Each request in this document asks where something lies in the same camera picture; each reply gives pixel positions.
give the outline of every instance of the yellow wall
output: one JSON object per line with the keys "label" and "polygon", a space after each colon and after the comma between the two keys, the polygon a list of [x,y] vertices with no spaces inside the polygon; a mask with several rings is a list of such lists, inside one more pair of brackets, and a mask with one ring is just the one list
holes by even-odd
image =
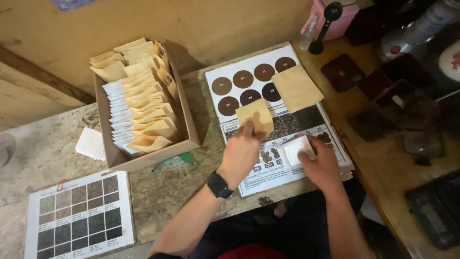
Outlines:
{"label": "yellow wall", "polygon": [[[88,59],[142,36],[186,47],[204,65],[298,39],[312,0],[1,0],[0,44],[94,95]],[[182,60],[182,73],[200,68]]]}

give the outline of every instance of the cardboard box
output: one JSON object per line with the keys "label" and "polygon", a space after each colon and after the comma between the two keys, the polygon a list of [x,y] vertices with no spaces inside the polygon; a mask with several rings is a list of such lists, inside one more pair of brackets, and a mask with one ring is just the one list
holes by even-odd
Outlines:
{"label": "cardboard box", "polygon": [[201,146],[198,133],[196,132],[195,123],[193,122],[192,115],[190,113],[189,104],[185,97],[184,88],[180,81],[179,74],[174,67],[174,64],[170,62],[171,70],[176,81],[177,90],[180,97],[180,107],[182,108],[182,114],[176,114],[183,127],[183,132],[188,136],[186,140],[152,152],[150,154],[130,159],[123,151],[121,151],[112,141],[111,131],[113,130],[110,126],[110,106],[107,94],[102,88],[106,82],[102,80],[98,75],[94,74],[94,85],[96,88],[96,102],[99,110],[99,121],[101,124],[102,139],[104,143],[104,150],[106,156],[107,167],[112,171],[135,171],[146,166],[158,163],[165,159],[177,156],[179,154],[188,152],[192,149]]}

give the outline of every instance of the smartwatch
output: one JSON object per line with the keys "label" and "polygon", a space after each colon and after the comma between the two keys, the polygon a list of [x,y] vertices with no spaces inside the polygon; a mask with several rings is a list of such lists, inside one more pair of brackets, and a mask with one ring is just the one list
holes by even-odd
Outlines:
{"label": "smartwatch", "polygon": [[228,188],[228,184],[225,180],[216,173],[212,172],[211,175],[207,178],[207,187],[211,190],[216,198],[227,199],[233,193],[233,190]]}

